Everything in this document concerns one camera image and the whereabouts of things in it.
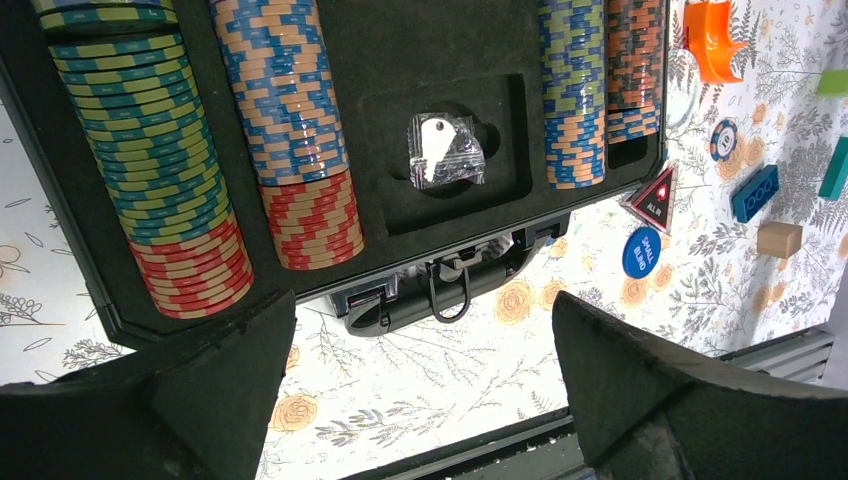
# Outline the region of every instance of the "clear plastic packet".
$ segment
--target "clear plastic packet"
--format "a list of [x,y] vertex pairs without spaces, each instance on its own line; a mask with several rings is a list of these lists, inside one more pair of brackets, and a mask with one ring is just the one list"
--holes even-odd
[[483,183],[486,159],[474,138],[471,117],[421,113],[409,127],[409,177],[415,188],[445,185],[457,180]]

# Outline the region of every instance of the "red triangle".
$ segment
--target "red triangle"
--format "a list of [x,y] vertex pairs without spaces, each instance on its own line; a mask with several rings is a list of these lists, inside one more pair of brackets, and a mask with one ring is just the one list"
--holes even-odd
[[665,169],[656,180],[637,190],[621,206],[648,225],[668,233],[674,209],[674,167]]

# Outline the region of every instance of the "floral tablecloth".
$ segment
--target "floral tablecloth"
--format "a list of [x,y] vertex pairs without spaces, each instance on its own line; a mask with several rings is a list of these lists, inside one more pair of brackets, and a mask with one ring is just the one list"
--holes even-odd
[[[848,63],[848,3],[737,1],[732,33],[750,44],[734,61],[744,82],[700,87],[692,119],[668,132],[676,205],[654,273],[624,275],[620,252],[639,221],[610,199],[575,212],[565,238],[457,324],[358,339],[325,302],[298,307],[257,478],[340,478],[565,406],[550,328],[559,290],[708,355],[826,321],[848,257],[848,200],[817,191],[848,102],[814,91],[820,72]],[[670,81],[689,81],[683,71],[672,64]],[[727,117],[739,146],[716,163],[707,139]],[[0,162],[0,382],[46,382],[129,353],[106,339],[5,114]],[[779,166],[780,192],[739,224],[730,196],[763,164]],[[771,220],[804,227],[788,261],[756,253]]]

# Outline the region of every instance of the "blue lego brick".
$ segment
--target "blue lego brick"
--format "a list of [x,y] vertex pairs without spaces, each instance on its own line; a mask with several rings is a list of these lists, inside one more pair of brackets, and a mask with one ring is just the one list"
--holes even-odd
[[830,158],[830,165],[824,174],[819,196],[825,200],[839,200],[845,179],[848,178],[848,137],[841,137]]
[[736,221],[748,223],[778,190],[780,190],[780,181],[777,165],[763,167],[733,195],[733,214],[736,216]]

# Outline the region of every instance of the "orange object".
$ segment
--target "orange object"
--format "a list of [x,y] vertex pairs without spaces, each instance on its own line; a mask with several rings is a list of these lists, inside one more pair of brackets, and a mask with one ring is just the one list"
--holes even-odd
[[697,3],[683,10],[683,48],[698,60],[704,83],[738,83],[733,75],[733,55],[748,46],[730,36],[730,2]]

